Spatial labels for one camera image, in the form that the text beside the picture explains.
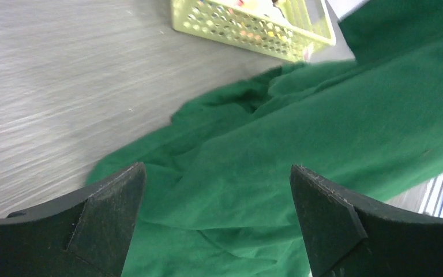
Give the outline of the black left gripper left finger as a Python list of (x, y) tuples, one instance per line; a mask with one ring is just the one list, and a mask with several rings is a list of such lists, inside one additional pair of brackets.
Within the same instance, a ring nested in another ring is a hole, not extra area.
[(0, 218), (0, 276), (121, 276), (145, 185), (135, 163)]

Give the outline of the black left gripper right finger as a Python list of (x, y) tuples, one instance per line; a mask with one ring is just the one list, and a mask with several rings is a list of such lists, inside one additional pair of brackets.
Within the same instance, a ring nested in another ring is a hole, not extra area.
[(313, 276), (443, 276), (443, 218), (356, 193), (292, 166), (292, 197)]

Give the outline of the green garment cloth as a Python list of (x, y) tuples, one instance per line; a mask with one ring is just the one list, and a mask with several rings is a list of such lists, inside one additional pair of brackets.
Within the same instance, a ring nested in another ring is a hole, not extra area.
[(96, 165), (90, 183), (147, 171), (123, 276), (308, 276), (292, 165), (380, 201), (443, 173), (443, 1), (368, 1), (339, 27), (353, 60), (214, 89)]

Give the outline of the pale green plastic basket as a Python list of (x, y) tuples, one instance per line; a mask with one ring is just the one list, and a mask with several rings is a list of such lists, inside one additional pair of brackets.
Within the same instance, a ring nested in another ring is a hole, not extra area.
[(172, 27), (290, 62), (336, 44), (325, 1), (171, 1)]

